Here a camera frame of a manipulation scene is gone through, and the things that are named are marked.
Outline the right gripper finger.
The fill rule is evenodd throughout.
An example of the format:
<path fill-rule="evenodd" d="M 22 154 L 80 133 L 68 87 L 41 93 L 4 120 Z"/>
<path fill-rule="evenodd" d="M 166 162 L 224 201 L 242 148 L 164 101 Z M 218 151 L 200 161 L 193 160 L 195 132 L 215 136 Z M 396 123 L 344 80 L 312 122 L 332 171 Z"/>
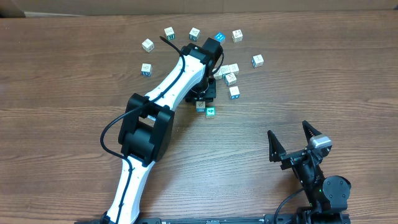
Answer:
<path fill-rule="evenodd" d="M 286 155 L 286 150 L 271 130 L 268 130 L 267 136 L 269 140 L 269 160 L 271 162 L 280 162 L 281 157 Z"/>
<path fill-rule="evenodd" d="M 315 129 L 308 121 L 304 120 L 302 122 L 305 137 L 309 144 L 318 144 L 319 139 L 322 138 L 321 132 Z"/>

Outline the green number four block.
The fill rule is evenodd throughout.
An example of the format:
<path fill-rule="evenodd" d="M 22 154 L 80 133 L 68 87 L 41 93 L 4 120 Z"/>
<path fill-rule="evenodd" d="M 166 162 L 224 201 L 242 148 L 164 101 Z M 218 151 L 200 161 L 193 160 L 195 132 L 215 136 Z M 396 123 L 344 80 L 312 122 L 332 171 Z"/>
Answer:
<path fill-rule="evenodd" d="M 215 118 L 216 110 L 215 107 L 206 107 L 206 118 Z"/>

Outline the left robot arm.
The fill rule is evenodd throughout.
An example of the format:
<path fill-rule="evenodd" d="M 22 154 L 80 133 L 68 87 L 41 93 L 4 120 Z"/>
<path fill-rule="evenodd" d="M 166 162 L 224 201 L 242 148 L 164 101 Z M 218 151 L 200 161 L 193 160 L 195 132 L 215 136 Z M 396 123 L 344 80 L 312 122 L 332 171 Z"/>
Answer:
<path fill-rule="evenodd" d="M 171 140 L 175 110 L 182 101 L 210 103 L 216 98 L 213 77 L 224 59 L 221 43 L 208 38 L 202 46 L 190 43 L 177 50 L 174 69 L 144 96 L 133 94 L 125 112 L 103 132 L 122 122 L 118 136 L 122 171 L 112 206 L 100 223 L 135 223 L 149 173 L 165 154 Z"/>

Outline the plain wooden block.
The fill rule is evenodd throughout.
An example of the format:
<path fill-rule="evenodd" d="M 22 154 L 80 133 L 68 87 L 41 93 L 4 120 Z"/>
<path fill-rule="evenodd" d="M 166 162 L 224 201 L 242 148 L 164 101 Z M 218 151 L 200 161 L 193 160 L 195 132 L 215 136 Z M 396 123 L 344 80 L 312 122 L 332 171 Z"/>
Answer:
<path fill-rule="evenodd" d="M 238 64 L 234 63 L 234 64 L 229 65 L 229 71 L 235 75 L 238 75 L 238 73 L 239 73 Z"/>

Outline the leaf block blue side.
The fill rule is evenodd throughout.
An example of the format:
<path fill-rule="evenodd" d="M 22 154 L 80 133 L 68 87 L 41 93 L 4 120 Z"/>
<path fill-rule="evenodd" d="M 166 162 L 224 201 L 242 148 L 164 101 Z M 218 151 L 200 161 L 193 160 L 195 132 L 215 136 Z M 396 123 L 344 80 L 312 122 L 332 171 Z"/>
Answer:
<path fill-rule="evenodd" d="M 196 102 L 196 111 L 197 112 L 205 112 L 206 106 L 204 101 L 197 101 Z"/>

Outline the wooden block animal drawing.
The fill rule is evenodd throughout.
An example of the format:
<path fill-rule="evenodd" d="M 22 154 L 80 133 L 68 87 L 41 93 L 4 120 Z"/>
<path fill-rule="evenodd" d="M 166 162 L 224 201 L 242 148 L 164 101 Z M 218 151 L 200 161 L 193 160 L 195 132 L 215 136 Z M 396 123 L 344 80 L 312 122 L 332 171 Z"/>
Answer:
<path fill-rule="evenodd" d="M 222 79 L 222 72 L 221 72 L 221 70 L 219 69 L 217 72 L 216 71 L 214 71 L 214 74 L 213 74 L 213 77 L 214 77 L 214 79 L 215 80 L 220 80 L 220 79 Z"/>

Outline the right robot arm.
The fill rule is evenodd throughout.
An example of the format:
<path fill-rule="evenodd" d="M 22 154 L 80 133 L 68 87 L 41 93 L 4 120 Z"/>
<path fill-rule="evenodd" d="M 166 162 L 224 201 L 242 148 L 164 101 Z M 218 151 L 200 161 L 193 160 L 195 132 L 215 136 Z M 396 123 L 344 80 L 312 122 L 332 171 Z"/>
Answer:
<path fill-rule="evenodd" d="M 269 130 L 269 160 L 280 162 L 282 170 L 292 169 L 301 189 L 289 195 L 273 214 L 264 216 L 265 223 L 345 224 L 350 223 L 348 208 L 351 183 L 348 179 L 333 175 L 325 177 L 320 168 L 332 148 L 331 139 L 316 130 L 309 122 L 302 122 L 307 146 L 288 154 L 276 135 Z M 299 207 L 294 214 L 280 214 L 282 207 L 300 192 L 307 196 L 309 206 Z"/>

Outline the wooden block M drawing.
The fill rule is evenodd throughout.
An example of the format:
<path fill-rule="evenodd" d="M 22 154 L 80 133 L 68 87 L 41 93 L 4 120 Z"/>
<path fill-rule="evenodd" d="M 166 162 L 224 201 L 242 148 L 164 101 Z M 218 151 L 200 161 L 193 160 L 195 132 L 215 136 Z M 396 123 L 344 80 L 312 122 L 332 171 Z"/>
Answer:
<path fill-rule="evenodd" d="M 225 75 L 231 73 L 231 70 L 229 68 L 229 65 L 223 65 L 220 67 L 220 73 L 222 75 L 222 77 L 224 77 Z"/>

